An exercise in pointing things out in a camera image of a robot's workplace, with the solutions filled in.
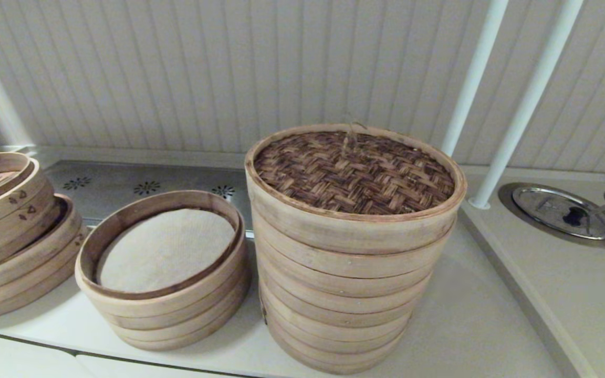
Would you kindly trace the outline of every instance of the white paneled wall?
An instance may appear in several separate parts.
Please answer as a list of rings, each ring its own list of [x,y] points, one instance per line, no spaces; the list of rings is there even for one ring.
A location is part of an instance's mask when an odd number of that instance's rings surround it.
[[[243,153],[349,114],[439,145],[488,3],[0,0],[0,76],[41,145]],[[510,3],[457,161],[490,162],[560,5]],[[585,3],[511,165],[605,172],[605,0]]]

